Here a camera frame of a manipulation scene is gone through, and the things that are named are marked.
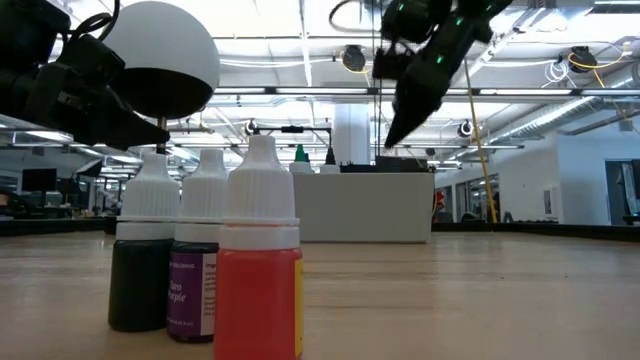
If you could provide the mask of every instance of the red liquid bottle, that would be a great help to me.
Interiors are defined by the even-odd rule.
[[[293,178],[275,140],[252,136],[229,175],[216,273],[215,360],[302,356],[302,253]]]

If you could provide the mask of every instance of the desk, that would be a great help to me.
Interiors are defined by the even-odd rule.
[[[107,326],[113,239],[0,241],[0,359],[211,360]],[[305,360],[636,360],[640,246],[508,233],[304,244]]]

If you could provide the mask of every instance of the yellow label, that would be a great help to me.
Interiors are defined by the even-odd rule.
[[[296,357],[302,355],[302,336],[304,335],[304,303],[303,303],[303,288],[302,288],[302,259],[298,259],[295,262],[295,276],[296,276]]]

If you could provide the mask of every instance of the yellow pole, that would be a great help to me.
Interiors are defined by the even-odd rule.
[[[473,104],[473,92],[471,90],[471,76],[469,76],[469,64],[467,59],[464,59],[464,72],[467,76],[467,88],[469,92],[469,104],[471,104],[471,118],[473,119],[473,134],[476,137],[476,143],[478,144],[478,153],[480,154],[480,161],[482,162],[482,172],[484,173],[484,186],[487,189],[487,196],[489,197],[489,207],[491,208],[491,218],[493,223],[496,224],[496,207],[493,203],[493,194],[491,193],[491,182],[489,181],[489,169],[487,169],[487,162],[485,161],[484,151],[482,150],[482,142],[480,141],[480,133],[478,132],[478,121],[476,120],[476,107]]]

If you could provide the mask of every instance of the white counter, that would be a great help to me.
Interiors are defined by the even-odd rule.
[[[434,174],[296,174],[303,242],[425,243]]]

